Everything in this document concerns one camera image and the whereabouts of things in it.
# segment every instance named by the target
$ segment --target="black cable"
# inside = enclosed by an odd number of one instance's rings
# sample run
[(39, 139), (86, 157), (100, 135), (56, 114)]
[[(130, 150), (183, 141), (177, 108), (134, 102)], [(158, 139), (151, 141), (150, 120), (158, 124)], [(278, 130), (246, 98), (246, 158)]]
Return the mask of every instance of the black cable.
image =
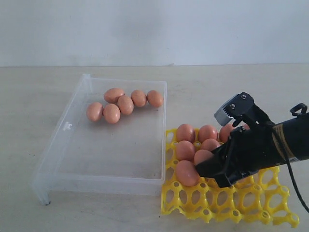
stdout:
[(301, 204), (303, 205), (303, 207), (305, 208), (305, 210), (309, 213), (309, 208), (308, 206), (306, 205), (305, 201), (303, 200), (302, 196), (300, 195), (300, 192), (299, 192), (299, 189), (297, 187), (297, 184), (296, 184), (296, 181), (295, 181), (295, 178), (294, 178), (294, 174), (293, 174), (293, 171), (292, 171), (292, 167), (291, 167), (291, 163), (289, 161), (289, 157), (288, 157), (288, 154), (287, 152), (285, 151), (284, 149), (284, 145), (283, 145), (283, 142), (281, 141), (278, 133), (276, 132), (276, 130), (274, 128), (272, 128), (272, 132), (276, 138), (276, 140), (278, 141), (279, 143), (279, 146), (280, 146), (280, 149), (281, 151), (283, 152), (283, 155), (284, 155), (284, 158), (285, 158), (285, 161), (286, 161), (286, 165), (288, 166), (288, 170), (289, 170), (289, 173), (290, 173), (290, 176), (291, 176), (291, 181), (293, 183), (293, 186), (294, 186), (294, 189), (295, 189), (295, 192), (301, 202)]

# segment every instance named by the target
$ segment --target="table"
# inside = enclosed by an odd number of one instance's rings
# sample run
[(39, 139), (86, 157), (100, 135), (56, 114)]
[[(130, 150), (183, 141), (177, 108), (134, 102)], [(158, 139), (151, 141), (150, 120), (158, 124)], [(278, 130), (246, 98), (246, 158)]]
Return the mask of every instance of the table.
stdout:
[[(205, 224), (177, 212), (160, 215), (160, 197), (52, 192), (39, 204), (29, 187), (31, 175), (83, 73), (116, 79), (166, 80), (167, 128), (215, 121), (214, 112), (235, 93), (250, 93), (275, 122), (290, 119), (290, 108), (309, 104), (309, 64), (195, 67), (0, 68), (0, 231), (290, 231), (280, 226), (231, 221)], [(309, 161), (292, 165), (309, 203)], [(280, 181), (290, 188), (290, 209), (300, 217), (293, 231), (308, 231), (308, 214), (293, 189), (287, 168)]]

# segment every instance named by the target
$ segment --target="transparent plastic tray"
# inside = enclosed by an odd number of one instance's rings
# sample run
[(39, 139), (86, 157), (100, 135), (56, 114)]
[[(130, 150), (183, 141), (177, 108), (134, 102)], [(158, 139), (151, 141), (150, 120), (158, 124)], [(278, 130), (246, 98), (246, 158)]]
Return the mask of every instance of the transparent plastic tray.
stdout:
[[(105, 106), (103, 95), (112, 87), (127, 95), (135, 89), (160, 91), (164, 105), (135, 108), (116, 124), (90, 122), (87, 106)], [(50, 203), (51, 190), (160, 195), (165, 181), (166, 100), (166, 82), (83, 75), (34, 172), (32, 188), (40, 202)]]

